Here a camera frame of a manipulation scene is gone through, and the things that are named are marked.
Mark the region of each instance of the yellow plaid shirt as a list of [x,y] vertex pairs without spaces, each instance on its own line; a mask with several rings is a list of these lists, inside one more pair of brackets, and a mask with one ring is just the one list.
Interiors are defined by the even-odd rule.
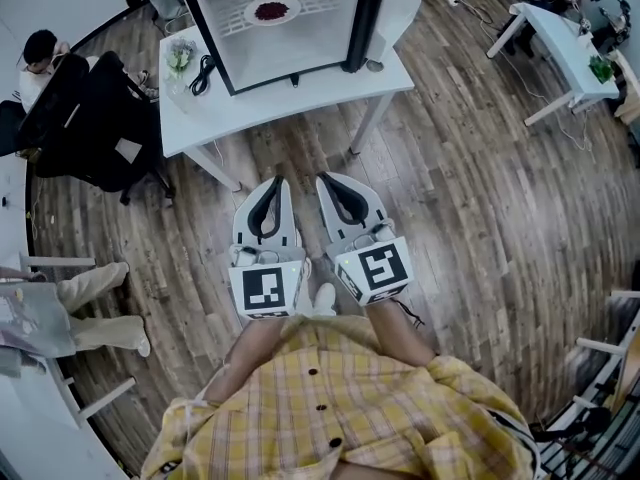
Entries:
[[222,405],[178,399],[142,478],[329,478],[338,461],[422,478],[532,478],[532,455],[487,409],[526,425],[452,357],[381,356],[362,317],[291,319],[284,345]]

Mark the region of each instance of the beige pants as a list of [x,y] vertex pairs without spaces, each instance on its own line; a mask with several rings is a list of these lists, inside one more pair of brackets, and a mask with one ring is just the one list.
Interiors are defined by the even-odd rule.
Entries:
[[[110,263],[105,267],[84,272],[69,281],[58,283],[58,299],[73,314],[86,303],[122,285],[129,272],[126,263]],[[137,349],[145,337],[144,322],[139,316],[117,318],[69,317],[71,336],[78,350],[91,350],[110,345]]]

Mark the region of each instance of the electronic device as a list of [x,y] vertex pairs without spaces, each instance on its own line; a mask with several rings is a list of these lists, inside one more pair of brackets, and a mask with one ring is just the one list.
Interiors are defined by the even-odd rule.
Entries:
[[[316,188],[331,239],[326,254],[358,304],[404,290],[413,280],[407,243],[396,237],[378,194],[330,172],[318,174]],[[289,183],[282,176],[262,183],[240,205],[233,218],[233,241],[229,279],[240,317],[309,316],[308,290],[301,289],[308,260],[295,226]]]
[[[273,227],[263,231],[273,205]],[[276,176],[262,183],[233,218],[229,279],[240,316],[293,316],[306,252],[298,246],[289,183]]]
[[349,176],[316,179],[333,271],[360,306],[391,298],[413,281],[407,242],[396,237],[380,196]]
[[185,1],[231,95],[329,66],[356,72],[366,60],[383,62],[420,6],[420,0]]

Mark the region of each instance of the hand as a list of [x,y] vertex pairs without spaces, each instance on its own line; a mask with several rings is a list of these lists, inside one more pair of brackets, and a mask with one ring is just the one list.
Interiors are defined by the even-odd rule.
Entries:
[[46,283],[47,276],[43,272],[36,272],[35,274],[31,274],[28,281],[30,283]]

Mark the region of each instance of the black hair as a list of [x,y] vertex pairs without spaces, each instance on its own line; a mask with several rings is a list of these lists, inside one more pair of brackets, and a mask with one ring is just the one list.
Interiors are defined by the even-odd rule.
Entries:
[[49,30],[38,30],[31,34],[24,45],[24,60],[27,64],[34,64],[49,57],[53,57],[58,38]]

